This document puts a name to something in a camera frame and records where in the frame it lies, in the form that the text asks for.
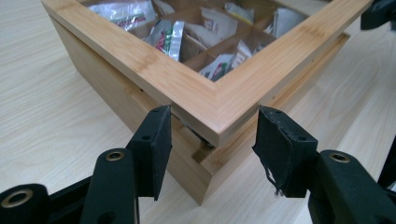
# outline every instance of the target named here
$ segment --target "metal grommet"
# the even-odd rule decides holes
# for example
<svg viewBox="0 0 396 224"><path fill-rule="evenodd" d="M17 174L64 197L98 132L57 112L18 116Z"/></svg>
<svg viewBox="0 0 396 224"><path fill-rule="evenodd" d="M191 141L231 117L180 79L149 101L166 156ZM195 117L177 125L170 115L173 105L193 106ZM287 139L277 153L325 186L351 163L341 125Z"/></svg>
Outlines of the metal grommet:
<svg viewBox="0 0 396 224"><path fill-rule="evenodd" d="M334 160L334 161L338 161L338 162L350 162L349 157L342 155L340 153L332 153L329 155L330 159Z"/></svg>
<svg viewBox="0 0 396 224"><path fill-rule="evenodd" d="M121 151L112 151L106 155L106 160L108 161L119 161L124 156Z"/></svg>
<svg viewBox="0 0 396 224"><path fill-rule="evenodd" d="M26 203L33 197L33 191L31 189L19 189L8 195L2 202L1 206L4 208L13 208Z"/></svg>

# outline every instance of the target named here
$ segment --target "wooden box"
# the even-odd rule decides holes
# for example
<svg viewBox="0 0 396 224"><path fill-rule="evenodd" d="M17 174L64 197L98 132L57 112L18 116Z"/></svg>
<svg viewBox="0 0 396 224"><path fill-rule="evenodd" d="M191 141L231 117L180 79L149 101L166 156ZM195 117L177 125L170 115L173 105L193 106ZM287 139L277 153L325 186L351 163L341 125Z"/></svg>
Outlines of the wooden box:
<svg viewBox="0 0 396 224"><path fill-rule="evenodd" d="M200 7L226 14L222 0L164 2L176 10L164 16L172 21L195 22ZM252 151L258 105L287 111L345 44L344 29L370 1L334 0L277 40L262 30L279 4L236 3L254 7L255 22L236 19L236 34L210 49L183 43L180 63L140 39L149 24L128 33L87 9L86 1L43 0L77 70L133 132L151 108L172 106L174 147L167 168L198 203ZM197 73L233 51L239 39L272 43L216 82Z"/></svg>

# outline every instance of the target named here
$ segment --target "tea bag packet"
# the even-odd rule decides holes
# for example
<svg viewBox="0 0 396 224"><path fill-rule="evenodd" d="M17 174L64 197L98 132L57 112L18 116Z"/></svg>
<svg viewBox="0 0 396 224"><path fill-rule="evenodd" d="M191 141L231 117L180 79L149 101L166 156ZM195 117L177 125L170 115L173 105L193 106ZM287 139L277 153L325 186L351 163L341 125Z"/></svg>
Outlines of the tea bag packet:
<svg viewBox="0 0 396 224"><path fill-rule="evenodd" d="M166 15L175 13L175 10L169 4L167 4L161 0L152 0L152 1L158 7L158 10L160 10L160 13L162 16L166 16Z"/></svg>
<svg viewBox="0 0 396 224"><path fill-rule="evenodd" d="M134 29L149 21L154 21L157 18L151 1L147 0L119 3L104 1L97 5L88 6L88 8L125 31Z"/></svg>
<svg viewBox="0 0 396 224"><path fill-rule="evenodd" d="M236 53L233 57L233 61L231 63L231 68L237 68L241 63L251 58L252 53L248 46L245 44L243 40L239 40L238 46L236 47Z"/></svg>
<svg viewBox="0 0 396 224"><path fill-rule="evenodd" d="M215 9L201 7L204 27L215 33L221 40L236 33L238 22Z"/></svg>
<svg viewBox="0 0 396 224"><path fill-rule="evenodd" d="M277 9L274 16L272 35L276 38L280 38L303 20L305 20L304 15L288 8L280 7Z"/></svg>
<svg viewBox="0 0 396 224"><path fill-rule="evenodd" d="M244 9L236 5L235 3L226 3L224 5L224 9L231 15L235 16L241 21L245 21L250 25L252 25L254 22L254 8Z"/></svg>
<svg viewBox="0 0 396 224"><path fill-rule="evenodd" d="M204 46L204 48L209 49L217 45L221 39L217 34L208 31L204 26L186 23L185 33L192 39L198 41L199 45Z"/></svg>
<svg viewBox="0 0 396 224"><path fill-rule="evenodd" d="M145 41L169 57L179 60L184 21L159 20Z"/></svg>
<svg viewBox="0 0 396 224"><path fill-rule="evenodd" d="M253 50L253 55L257 54L258 52L260 52L260 50L264 49L265 47L267 47L267 44L261 42L259 46Z"/></svg>
<svg viewBox="0 0 396 224"><path fill-rule="evenodd" d="M213 63L210 63L199 74L209 78L212 81L217 81L230 71L233 54L220 54Z"/></svg>

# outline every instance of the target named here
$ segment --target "wooden table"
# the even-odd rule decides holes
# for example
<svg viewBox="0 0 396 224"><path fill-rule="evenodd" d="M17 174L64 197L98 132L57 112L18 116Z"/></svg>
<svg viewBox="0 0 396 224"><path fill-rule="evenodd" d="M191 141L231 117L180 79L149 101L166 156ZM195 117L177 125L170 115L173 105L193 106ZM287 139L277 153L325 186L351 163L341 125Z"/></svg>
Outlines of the wooden table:
<svg viewBox="0 0 396 224"><path fill-rule="evenodd" d="M49 193L92 174L101 152L132 133L71 63L38 0L0 7L0 191L40 183ZM396 134L396 34L352 37L289 115L379 177ZM166 174L160 200L140 200L142 223L307 223L306 200L276 197L254 154L202 205Z"/></svg>

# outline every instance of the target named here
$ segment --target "glass panel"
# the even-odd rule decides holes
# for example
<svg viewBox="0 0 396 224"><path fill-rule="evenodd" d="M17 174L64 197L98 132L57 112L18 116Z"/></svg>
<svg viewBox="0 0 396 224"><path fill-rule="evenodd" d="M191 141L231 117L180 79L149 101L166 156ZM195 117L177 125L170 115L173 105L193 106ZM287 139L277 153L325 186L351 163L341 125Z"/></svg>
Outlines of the glass panel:
<svg viewBox="0 0 396 224"><path fill-rule="evenodd" d="M306 18L270 0L95 0L82 4L212 81Z"/></svg>

